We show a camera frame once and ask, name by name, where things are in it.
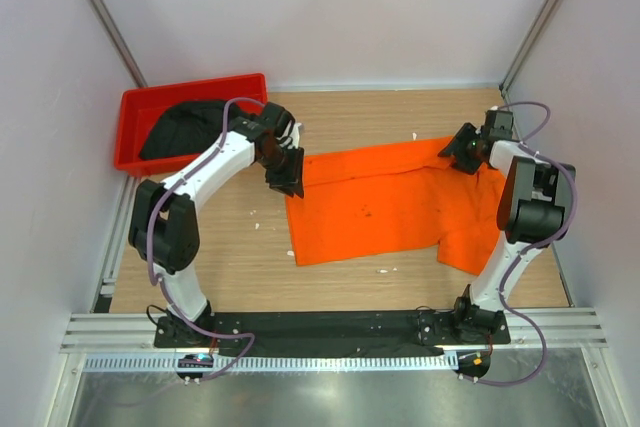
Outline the orange t shirt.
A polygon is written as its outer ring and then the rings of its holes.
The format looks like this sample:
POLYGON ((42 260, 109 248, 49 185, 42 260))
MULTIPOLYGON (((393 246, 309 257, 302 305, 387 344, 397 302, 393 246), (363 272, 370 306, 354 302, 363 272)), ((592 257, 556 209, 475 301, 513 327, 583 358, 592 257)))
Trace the orange t shirt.
POLYGON ((456 170, 439 154, 448 141, 307 156, 304 195, 286 201, 297 265, 434 247, 440 263, 480 274, 499 237, 505 177, 456 170))

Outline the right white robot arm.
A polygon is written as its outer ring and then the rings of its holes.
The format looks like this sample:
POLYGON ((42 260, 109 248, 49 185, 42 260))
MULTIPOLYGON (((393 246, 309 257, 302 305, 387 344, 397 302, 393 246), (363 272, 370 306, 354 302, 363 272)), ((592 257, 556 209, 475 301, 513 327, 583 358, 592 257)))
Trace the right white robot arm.
POLYGON ((479 127, 464 124, 439 153, 465 174, 486 166, 506 178, 496 246, 449 313, 449 335, 461 344, 509 341, 505 312, 512 289, 530 262, 565 236, 577 209, 576 168, 516 140, 511 107, 487 110, 479 127))

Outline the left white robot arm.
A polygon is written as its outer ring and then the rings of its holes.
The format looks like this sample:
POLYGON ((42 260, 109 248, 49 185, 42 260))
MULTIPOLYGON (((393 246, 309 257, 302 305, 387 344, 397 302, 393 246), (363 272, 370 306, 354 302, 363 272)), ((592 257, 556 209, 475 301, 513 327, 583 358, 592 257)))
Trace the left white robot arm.
POLYGON ((254 164, 264 168, 270 189, 288 197, 304 195, 300 123, 272 102, 263 104, 257 115, 233 113, 242 101, 223 104, 220 132, 195 160, 161 182, 141 182, 136 190, 128 242, 146 261, 151 284, 160 287, 167 301, 157 331, 192 347, 220 337, 195 268, 201 208, 254 164))

